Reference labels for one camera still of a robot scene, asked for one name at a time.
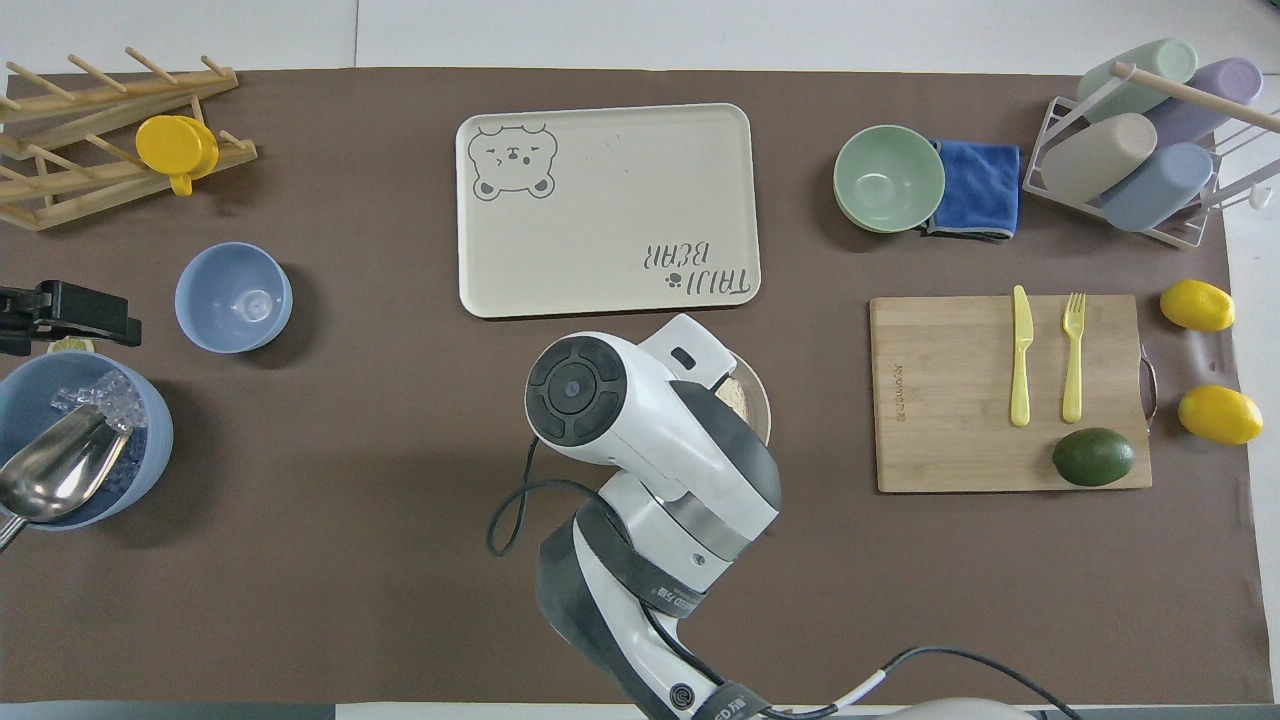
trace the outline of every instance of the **bamboo cutting board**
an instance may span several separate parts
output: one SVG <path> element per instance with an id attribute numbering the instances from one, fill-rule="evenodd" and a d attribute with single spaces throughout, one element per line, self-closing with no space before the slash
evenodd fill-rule
<path id="1" fill-rule="evenodd" d="M 1027 350 L 1032 421 L 1009 421 L 1014 306 L 997 297 L 877 297 L 870 302 L 876 464 L 883 492 L 1091 489 L 1053 469 L 1059 439 L 1110 428 L 1134 447 L 1133 470 L 1100 489 L 1151 487 L 1132 295 L 1089 296 L 1079 423 L 1061 418 L 1066 296 L 1032 296 Z"/>

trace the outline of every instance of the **yellow knife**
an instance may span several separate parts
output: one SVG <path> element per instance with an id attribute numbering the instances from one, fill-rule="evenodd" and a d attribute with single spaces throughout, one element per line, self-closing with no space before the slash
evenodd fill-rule
<path id="1" fill-rule="evenodd" d="M 1032 421 L 1030 398 L 1027 393 L 1027 348 L 1036 340 L 1032 305 L 1023 286 L 1014 286 L 1014 391 L 1009 400 L 1009 419 L 1021 428 Z"/>

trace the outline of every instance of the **black clamp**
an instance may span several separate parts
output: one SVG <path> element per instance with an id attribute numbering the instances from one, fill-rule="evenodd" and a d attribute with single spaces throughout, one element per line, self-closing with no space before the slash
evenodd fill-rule
<path id="1" fill-rule="evenodd" d="M 596 503 L 584 505 L 576 519 L 591 552 L 640 602 L 672 618 L 684 619 L 707 597 L 636 552 Z"/>
<path id="2" fill-rule="evenodd" d="M 694 712 L 692 720 L 748 720 L 767 707 L 772 706 L 748 688 L 724 683 Z"/>
<path id="3" fill-rule="evenodd" d="M 63 281 L 45 281 L 35 290 L 0 287 L 0 352 L 31 355 L 31 341 L 87 337 L 142 345 L 142 323 L 129 316 L 123 297 Z"/>

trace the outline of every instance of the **green bowl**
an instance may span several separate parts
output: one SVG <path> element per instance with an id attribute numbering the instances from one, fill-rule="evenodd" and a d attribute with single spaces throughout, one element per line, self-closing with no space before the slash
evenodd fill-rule
<path id="1" fill-rule="evenodd" d="M 942 202 L 942 159 L 902 126 L 873 126 L 836 158 L 836 202 L 858 227 L 900 232 L 918 227 Z"/>

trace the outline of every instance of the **white tray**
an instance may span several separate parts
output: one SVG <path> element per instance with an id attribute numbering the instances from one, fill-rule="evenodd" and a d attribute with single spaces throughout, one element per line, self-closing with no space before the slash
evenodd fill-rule
<path id="1" fill-rule="evenodd" d="M 458 296 L 474 315 L 741 305 L 760 287 L 735 105 L 476 115 L 456 150 Z"/>

